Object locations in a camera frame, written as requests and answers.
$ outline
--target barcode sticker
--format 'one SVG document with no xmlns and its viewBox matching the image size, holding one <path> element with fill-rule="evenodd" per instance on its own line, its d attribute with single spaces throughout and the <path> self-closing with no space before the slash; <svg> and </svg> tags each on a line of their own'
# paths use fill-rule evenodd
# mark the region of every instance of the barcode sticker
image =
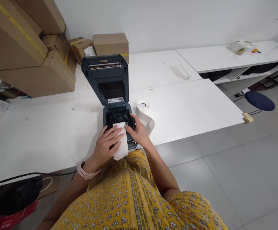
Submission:
<svg viewBox="0 0 278 230">
<path fill-rule="evenodd" d="M 121 102 L 121 101 L 124 101 L 123 97 L 111 98 L 111 99 L 108 99 L 108 104 L 116 103 L 116 102 Z"/>
<path fill-rule="evenodd" d="M 88 48 L 85 48 L 84 52 L 85 52 L 87 57 L 96 56 L 95 52 L 94 52 L 94 49 L 93 49 L 93 46 L 89 46 Z"/>
</svg>

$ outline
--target yellow floral dress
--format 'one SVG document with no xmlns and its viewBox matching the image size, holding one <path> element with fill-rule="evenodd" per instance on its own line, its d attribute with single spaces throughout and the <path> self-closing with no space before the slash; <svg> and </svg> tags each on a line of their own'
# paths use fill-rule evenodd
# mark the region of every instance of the yellow floral dress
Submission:
<svg viewBox="0 0 278 230">
<path fill-rule="evenodd" d="M 225 230 L 209 201 L 196 192 L 180 192 L 166 201 L 141 150 L 110 161 L 94 177 L 52 229 Z"/>
</svg>

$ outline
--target wrist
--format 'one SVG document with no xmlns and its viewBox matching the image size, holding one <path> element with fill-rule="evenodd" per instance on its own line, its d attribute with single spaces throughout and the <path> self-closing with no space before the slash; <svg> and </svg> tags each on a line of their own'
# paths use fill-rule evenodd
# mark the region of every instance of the wrist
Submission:
<svg viewBox="0 0 278 230">
<path fill-rule="evenodd" d="M 97 162 L 97 160 L 93 156 L 90 156 L 88 159 L 86 159 L 82 169 L 87 173 L 93 173 L 99 166 L 100 164 Z"/>
<path fill-rule="evenodd" d="M 145 151 L 151 151 L 152 149 L 155 148 L 155 146 L 153 145 L 153 143 L 150 140 L 141 146 L 144 148 Z"/>
</svg>

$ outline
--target white desk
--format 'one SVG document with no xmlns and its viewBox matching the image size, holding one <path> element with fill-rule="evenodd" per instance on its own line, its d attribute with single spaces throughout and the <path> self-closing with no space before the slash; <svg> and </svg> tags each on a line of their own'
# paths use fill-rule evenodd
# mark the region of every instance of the white desk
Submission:
<svg viewBox="0 0 278 230">
<path fill-rule="evenodd" d="M 210 80 L 197 80 L 198 74 L 178 54 L 172 58 L 175 54 L 131 55 L 129 103 L 134 107 L 140 99 L 150 102 L 147 114 L 155 121 L 152 142 L 158 145 L 243 123 L 242 111 Z M 173 73 L 170 66 L 178 63 L 193 79 Z M 103 106 L 92 93 L 84 94 L 87 86 L 77 68 L 75 92 L 15 101 L 0 122 L 0 181 L 69 168 L 93 152 L 103 126 Z M 79 95 L 86 97 L 76 99 Z"/>
<path fill-rule="evenodd" d="M 273 41 L 254 42 L 261 54 L 239 56 L 226 46 L 180 49 L 177 52 L 198 72 L 207 73 L 278 62 L 278 44 Z"/>
<path fill-rule="evenodd" d="M 278 71 L 278 66 L 265 73 L 241 75 L 254 65 L 278 62 L 278 44 L 273 41 L 254 42 L 261 54 L 239 56 L 227 49 L 227 46 L 211 46 L 181 49 L 177 52 L 198 72 L 207 73 L 232 69 L 226 76 L 214 81 L 229 94 L 235 95 L 245 88 L 259 82 Z"/>
<path fill-rule="evenodd" d="M 202 79 L 200 75 L 175 50 L 130 54 L 129 90 L 150 88 L 184 81 Z M 171 66 L 182 66 L 191 77 L 183 80 L 175 75 Z M 75 91 L 33 99 L 16 98 L 9 109 L 96 96 L 77 64 Z"/>
</svg>

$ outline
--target stool seat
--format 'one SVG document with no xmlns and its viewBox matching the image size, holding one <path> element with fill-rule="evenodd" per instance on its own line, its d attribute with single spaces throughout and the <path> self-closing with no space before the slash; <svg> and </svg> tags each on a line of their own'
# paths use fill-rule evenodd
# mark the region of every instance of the stool seat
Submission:
<svg viewBox="0 0 278 230">
<path fill-rule="evenodd" d="M 273 101 L 259 92 L 246 92 L 244 97 L 251 105 L 260 110 L 273 111 L 275 109 L 275 104 Z"/>
</svg>

